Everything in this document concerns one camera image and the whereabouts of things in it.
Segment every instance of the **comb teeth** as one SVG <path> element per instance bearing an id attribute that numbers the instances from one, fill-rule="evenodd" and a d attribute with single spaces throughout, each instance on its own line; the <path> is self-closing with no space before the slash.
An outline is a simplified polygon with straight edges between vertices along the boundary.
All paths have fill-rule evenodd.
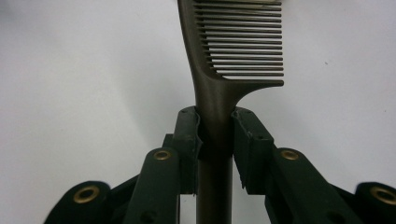
<path id="1" fill-rule="evenodd" d="M 283 77 L 281 3 L 195 0 L 194 15 L 207 63 L 226 78 Z"/>

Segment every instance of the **black plastic part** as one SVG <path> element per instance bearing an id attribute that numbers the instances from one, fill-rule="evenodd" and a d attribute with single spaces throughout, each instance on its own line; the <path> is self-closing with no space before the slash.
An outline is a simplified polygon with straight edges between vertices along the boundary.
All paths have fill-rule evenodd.
<path id="1" fill-rule="evenodd" d="M 163 147 L 172 147 L 173 134 L 167 133 L 163 139 Z"/>
<path id="2" fill-rule="evenodd" d="M 297 159 L 288 154 L 297 155 Z M 293 216 L 293 223 L 362 223 L 337 191 L 304 154 L 290 148 L 274 149 L 270 172 Z M 269 194 L 266 200 L 280 196 Z"/>
<path id="3" fill-rule="evenodd" d="M 179 157 L 170 147 L 150 151 L 123 224 L 179 222 Z"/>
<path id="4" fill-rule="evenodd" d="M 274 147 L 274 138 L 256 115 L 245 108 L 233 112 L 234 152 L 242 187 L 248 194 L 265 194 L 265 182 L 269 177 L 268 159 Z"/>
<path id="5" fill-rule="evenodd" d="M 110 207 L 113 210 L 111 224 L 122 223 L 138 177 L 137 175 L 111 190 L 108 197 Z"/>
<path id="6" fill-rule="evenodd" d="M 355 197 L 366 223 L 396 224 L 396 189 L 376 182 L 362 183 Z"/>
<path id="7" fill-rule="evenodd" d="M 107 203 L 110 187 L 87 181 L 71 188 L 49 213 L 45 224 L 105 224 L 112 209 Z"/>
<path id="8" fill-rule="evenodd" d="M 199 124 L 200 118 L 194 106 L 180 110 L 177 115 L 175 133 L 172 135 L 172 140 L 169 139 L 170 146 L 180 157 L 181 194 L 196 193 L 197 157 L 202 144 L 198 137 Z"/>
<path id="9" fill-rule="evenodd" d="M 237 108 L 233 118 L 234 155 L 242 184 L 248 193 L 266 195 L 272 223 L 362 223 L 304 154 L 276 148 L 251 111 Z"/>

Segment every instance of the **rivet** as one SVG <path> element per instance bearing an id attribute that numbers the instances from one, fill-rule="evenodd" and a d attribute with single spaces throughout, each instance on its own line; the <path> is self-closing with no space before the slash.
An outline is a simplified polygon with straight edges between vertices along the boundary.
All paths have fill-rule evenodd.
<path id="1" fill-rule="evenodd" d="M 290 161 L 295 161 L 299 158 L 298 154 L 290 151 L 290 150 L 283 150 L 280 152 L 283 158 L 290 160 Z"/>
<path id="2" fill-rule="evenodd" d="M 165 161 L 171 157 L 171 153 L 166 150 L 161 150 L 154 153 L 154 158 L 158 161 Z"/>
<path id="3" fill-rule="evenodd" d="M 99 195 L 99 188 L 95 185 L 79 189 L 74 195 L 75 203 L 88 203 Z"/>
<path id="4" fill-rule="evenodd" d="M 370 189 L 370 193 L 383 203 L 396 205 L 396 194 L 388 189 L 374 186 Z"/>

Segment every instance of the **white wall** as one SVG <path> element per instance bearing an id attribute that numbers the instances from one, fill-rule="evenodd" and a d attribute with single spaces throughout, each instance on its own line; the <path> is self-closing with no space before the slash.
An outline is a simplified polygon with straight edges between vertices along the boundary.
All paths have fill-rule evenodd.
<path id="1" fill-rule="evenodd" d="M 253 110 L 279 147 L 335 185 L 396 187 L 396 2 L 283 6 L 285 87 Z M 177 2 L 0 1 L 0 220 L 42 223 L 85 180 L 112 187 L 194 105 Z M 263 223 L 263 197 L 234 174 L 233 223 Z M 183 197 L 182 223 L 194 223 Z"/>

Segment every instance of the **comb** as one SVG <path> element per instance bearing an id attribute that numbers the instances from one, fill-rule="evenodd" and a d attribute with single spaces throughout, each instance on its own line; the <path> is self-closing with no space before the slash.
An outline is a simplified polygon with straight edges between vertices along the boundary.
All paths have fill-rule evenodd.
<path id="1" fill-rule="evenodd" d="M 203 141 L 197 223 L 231 223 L 233 123 L 248 93 L 283 86 L 281 3 L 178 0 Z"/>

